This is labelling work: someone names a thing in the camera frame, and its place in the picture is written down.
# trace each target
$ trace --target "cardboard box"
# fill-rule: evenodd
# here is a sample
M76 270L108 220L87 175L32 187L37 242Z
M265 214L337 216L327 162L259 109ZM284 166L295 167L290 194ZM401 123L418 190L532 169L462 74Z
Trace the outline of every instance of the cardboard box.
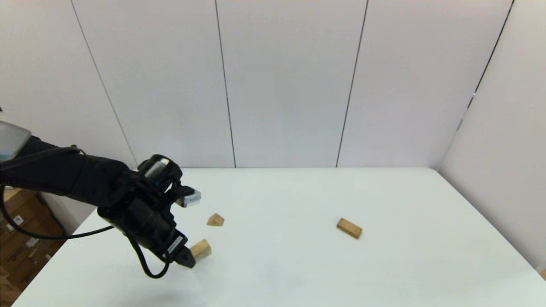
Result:
M23 228L35 216L38 216L40 219L50 216L49 208L36 197L26 198L24 204L25 205L17 207L17 209L10 214L10 217ZM0 245L3 246L3 244L15 233L17 233L17 231L8 224L8 221L2 221L0 223Z
M38 232L42 221L31 220L26 228L32 232ZM11 273L36 247L40 240L28 237L17 232L13 237L0 248L0 266L8 273Z
M13 287L23 291L51 259L53 255L50 251L52 249L56 251L58 247L59 245L54 241L42 242L33 255L27 256L6 279Z
M15 289L15 290L8 290L0 288L0 305L2 307L4 306L11 306L21 295L21 291Z
M7 279L13 286L23 291L47 262L48 260L43 253L38 255L36 261L26 258L15 271L8 275Z
M63 229L51 216L47 216L44 220L35 217L27 224L26 228L31 232L43 235L60 236L64 233ZM59 243L55 243L55 241L40 240L16 233L0 249L0 266L7 273L12 273L39 245L49 249L51 256L60 248Z

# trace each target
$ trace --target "wooden triangular block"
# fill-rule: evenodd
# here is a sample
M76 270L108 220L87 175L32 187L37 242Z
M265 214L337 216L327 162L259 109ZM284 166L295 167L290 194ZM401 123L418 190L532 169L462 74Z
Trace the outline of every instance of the wooden triangular block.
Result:
M206 224L210 226L222 226L224 225L224 218L219 216L218 213L214 213L209 217L209 221Z

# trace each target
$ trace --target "wooden rectangular block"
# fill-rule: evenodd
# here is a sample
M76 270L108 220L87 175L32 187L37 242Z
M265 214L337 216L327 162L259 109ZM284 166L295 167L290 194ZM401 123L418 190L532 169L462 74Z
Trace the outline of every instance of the wooden rectangular block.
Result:
M196 262L212 253L212 250L210 249L210 245L205 239L193 245L191 248L191 251L192 251L193 258L195 259Z
M340 219L340 221L337 223L337 227L355 239L358 239L362 233L362 228L347 221L346 219Z

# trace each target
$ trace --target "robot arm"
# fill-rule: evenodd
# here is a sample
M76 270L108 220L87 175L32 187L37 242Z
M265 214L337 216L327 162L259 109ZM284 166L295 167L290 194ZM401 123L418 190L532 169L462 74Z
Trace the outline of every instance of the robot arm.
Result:
M10 143L6 131L13 136L16 128L0 122L0 144ZM182 171L176 163L153 155L135 172L120 161L82 155L75 147L59 148L29 135L19 147L9 161L0 162L1 185L54 193L95 205L99 216L122 231L135 250L135 243L149 249L165 262L165 268L173 261L189 268L195 265L185 247L186 236L176 230L170 206L176 202L186 207L199 200L200 193L181 185ZM147 268L145 271L158 278Z

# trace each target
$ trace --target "wooden block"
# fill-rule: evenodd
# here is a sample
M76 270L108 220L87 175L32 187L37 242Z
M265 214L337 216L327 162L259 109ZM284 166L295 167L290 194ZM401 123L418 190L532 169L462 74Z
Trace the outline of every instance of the wooden block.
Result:
M209 221L206 224L210 226L222 226L224 225L224 218L219 216L218 213L214 213L209 217Z
M362 233L362 228L347 221L346 219L340 219L340 221L337 223L337 227L355 239L358 239Z
M210 249L210 245L205 239L193 245L191 248L191 251L195 261L205 258L206 256L212 253L212 250Z

